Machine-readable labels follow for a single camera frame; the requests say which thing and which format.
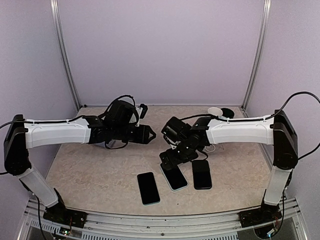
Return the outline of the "clear phone case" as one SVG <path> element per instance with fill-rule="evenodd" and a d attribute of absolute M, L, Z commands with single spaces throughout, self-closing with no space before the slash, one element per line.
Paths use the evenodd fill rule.
<path fill-rule="evenodd" d="M 204 151 L 209 154 L 220 150 L 224 150 L 224 146 L 222 144 L 211 144 L 210 146 L 204 147 Z"/>

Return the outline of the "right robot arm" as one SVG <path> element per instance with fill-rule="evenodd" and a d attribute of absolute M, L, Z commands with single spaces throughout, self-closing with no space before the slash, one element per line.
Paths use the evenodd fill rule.
<path fill-rule="evenodd" d="M 283 110 L 251 118 L 221 118 L 209 113 L 197 114 L 193 125 L 173 116 L 161 130 L 170 148 L 160 153 L 162 166 L 170 170 L 198 158 L 206 146 L 224 143 L 258 143 L 273 146 L 271 177 L 257 208 L 256 218 L 266 222 L 275 212 L 291 172 L 299 161 L 298 137 Z"/>

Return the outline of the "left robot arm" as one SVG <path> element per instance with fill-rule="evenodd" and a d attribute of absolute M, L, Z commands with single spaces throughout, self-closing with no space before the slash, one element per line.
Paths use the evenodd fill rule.
<path fill-rule="evenodd" d="M 63 223 L 70 218 L 59 192 L 50 187 L 29 160 L 29 149 L 60 144 L 108 144 L 118 140 L 125 144 L 147 145 L 157 134 L 149 125 L 130 120 L 116 123 L 100 116 L 81 115 L 74 119 L 35 121 L 17 114 L 9 126 L 3 143 L 4 168 L 35 194 L 50 214 Z"/>

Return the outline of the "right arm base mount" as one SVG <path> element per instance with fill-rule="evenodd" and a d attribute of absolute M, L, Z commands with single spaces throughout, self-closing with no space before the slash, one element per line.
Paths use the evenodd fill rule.
<path fill-rule="evenodd" d="M 242 228 L 275 221 L 282 218 L 279 205 L 261 204 L 260 207 L 244 210 L 238 214 Z"/>

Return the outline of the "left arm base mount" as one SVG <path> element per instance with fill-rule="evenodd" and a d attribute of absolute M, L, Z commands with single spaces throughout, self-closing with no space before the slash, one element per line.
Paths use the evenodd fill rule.
<path fill-rule="evenodd" d="M 88 214 L 84 211 L 66 208 L 60 193 L 55 188 L 54 191 L 58 197 L 58 202 L 52 207 L 45 208 L 43 218 L 54 223 L 83 229 Z"/>

